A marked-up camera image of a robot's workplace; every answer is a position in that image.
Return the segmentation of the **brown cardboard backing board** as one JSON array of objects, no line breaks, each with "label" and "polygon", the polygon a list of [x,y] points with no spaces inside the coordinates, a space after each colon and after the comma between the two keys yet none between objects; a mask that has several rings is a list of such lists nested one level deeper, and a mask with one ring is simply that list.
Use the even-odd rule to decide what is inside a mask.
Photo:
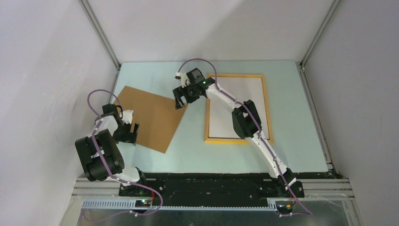
[{"label": "brown cardboard backing board", "polygon": [[166,153],[187,107],[175,109],[174,99],[125,86],[118,94],[124,110],[133,110],[139,130],[136,143]]}]

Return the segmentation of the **mountain landscape photo print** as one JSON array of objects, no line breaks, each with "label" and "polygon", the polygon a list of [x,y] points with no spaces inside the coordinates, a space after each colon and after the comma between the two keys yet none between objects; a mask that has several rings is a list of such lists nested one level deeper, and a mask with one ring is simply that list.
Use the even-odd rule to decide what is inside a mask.
[{"label": "mountain landscape photo print", "polygon": [[[240,102],[252,100],[261,119],[262,131],[268,141],[273,141],[273,131],[267,96],[266,79],[263,74],[219,74],[218,86],[236,97]],[[232,123],[232,110],[218,98],[207,100],[206,140],[215,138],[219,141],[232,142],[240,139],[235,133]]]}]

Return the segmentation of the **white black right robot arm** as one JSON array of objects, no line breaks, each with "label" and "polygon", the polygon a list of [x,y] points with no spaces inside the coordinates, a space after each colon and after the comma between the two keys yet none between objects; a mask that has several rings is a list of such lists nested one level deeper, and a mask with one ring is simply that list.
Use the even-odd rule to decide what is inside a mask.
[{"label": "white black right robot arm", "polygon": [[247,140],[264,157],[269,175],[276,181],[273,185],[275,194],[285,197],[292,192],[296,177],[267,141],[262,130],[261,118],[252,100],[240,101],[219,85],[216,77],[206,78],[198,68],[187,73],[176,72],[175,78],[181,82],[179,87],[173,89],[175,109],[185,107],[182,98],[185,98],[188,104],[200,97],[221,103],[231,113],[232,126],[236,135]]}]

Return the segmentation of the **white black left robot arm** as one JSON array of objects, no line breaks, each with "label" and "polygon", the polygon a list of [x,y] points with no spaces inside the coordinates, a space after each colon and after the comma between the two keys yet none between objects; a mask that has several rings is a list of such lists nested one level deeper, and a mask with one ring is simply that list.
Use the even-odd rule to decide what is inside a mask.
[{"label": "white black left robot arm", "polygon": [[93,130],[75,141],[85,177],[89,181],[112,179],[130,186],[137,196],[147,194],[149,184],[137,167],[129,167],[117,147],[118,143],[136,145],[140,125],[133,123],[134,111],[120,105],[107,104],[103,114],[95,120]]}]

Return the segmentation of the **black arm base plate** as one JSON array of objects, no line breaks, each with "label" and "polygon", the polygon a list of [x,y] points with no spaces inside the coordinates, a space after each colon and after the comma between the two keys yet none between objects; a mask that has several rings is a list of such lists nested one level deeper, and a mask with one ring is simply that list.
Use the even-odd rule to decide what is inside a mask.
[{"label": "black arm base plate", "polygon": [[143,197],[163,207],[266,207],[272,198],[290,198],[281,179],[268,173],[144,173],[139,186],[120,186],[120,197]]}]

